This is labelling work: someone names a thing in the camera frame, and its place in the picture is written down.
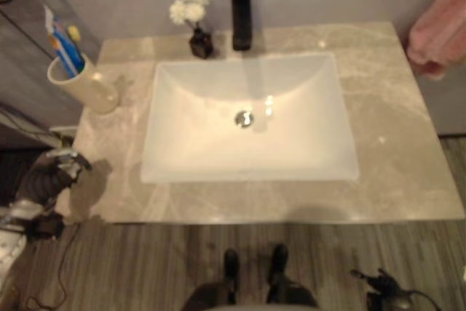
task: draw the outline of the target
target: beige marble countertop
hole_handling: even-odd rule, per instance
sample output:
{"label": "beige marble countertop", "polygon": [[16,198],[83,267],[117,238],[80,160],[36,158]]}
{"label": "beige marble countertop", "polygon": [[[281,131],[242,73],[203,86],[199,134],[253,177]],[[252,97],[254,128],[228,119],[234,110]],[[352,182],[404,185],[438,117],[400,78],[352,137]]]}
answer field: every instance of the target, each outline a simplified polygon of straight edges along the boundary
{"label": "beige marble countertop", "polygon": [[374,223],[465,217],[422,96],[390,23],[270,28],[246,53],[214,36],[216,59],[332,52],[355,138],[357,181],[142,184],[141,154],[157,62],[196,60],[188,36],[105,41],[98,68],[122,91],[107,115],[85,108],[74,146],[94,165],[57,210],[68,219]]}

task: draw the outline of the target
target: black faucet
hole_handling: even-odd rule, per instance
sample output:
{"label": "black faucet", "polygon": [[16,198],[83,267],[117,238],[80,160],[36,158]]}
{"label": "black faucet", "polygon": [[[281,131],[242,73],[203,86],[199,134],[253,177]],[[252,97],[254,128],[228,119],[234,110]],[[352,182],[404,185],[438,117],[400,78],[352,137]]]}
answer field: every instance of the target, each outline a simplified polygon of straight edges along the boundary
{"label": "black faucet", "polygon": [[233,50],[249,50],[253,40],[250,0],[232,0],[232,12]]}

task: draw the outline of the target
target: sink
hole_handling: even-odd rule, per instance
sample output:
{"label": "sink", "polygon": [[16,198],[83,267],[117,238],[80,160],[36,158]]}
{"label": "sink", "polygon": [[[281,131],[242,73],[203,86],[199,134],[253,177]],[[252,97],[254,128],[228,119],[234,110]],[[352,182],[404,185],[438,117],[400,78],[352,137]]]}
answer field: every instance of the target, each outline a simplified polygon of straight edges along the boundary
{"label": "sink", "polygon": [[142,182],[358,176],[332,54],[157,66]]}

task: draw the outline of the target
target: pink towel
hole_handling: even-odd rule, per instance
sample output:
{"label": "pink towel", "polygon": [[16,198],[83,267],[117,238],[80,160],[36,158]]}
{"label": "pink towel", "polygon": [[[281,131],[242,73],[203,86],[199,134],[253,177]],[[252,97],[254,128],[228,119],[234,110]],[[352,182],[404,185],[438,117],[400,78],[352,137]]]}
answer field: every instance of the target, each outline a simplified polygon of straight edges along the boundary
{"label": "pink towel", "polygon": [[466,0],[435,0],[409,33],[406,50],[414,73],[441,79],[466,57]]}

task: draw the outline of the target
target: shoe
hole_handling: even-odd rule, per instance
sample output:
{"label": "shoe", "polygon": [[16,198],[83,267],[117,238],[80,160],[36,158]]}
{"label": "shoe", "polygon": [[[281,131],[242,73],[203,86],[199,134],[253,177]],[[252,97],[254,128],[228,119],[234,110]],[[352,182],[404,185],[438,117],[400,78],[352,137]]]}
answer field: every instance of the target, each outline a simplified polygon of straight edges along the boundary
{"label": "shoe", "polygon": [[238,271],[240,270],[240,258],[233,249],[227,249],[224,254],[224,277],[234,284],[234,291],[238,289]]}
{"label": "shoe", "polygon": [[277,274],[285,273],[286,263],[288,262],[288,248],[286,245],[279,244],[275,247],[272,254],[272,262],[270,264],[270,270],[267,277],[267,282],[272,284],[274,277]]}

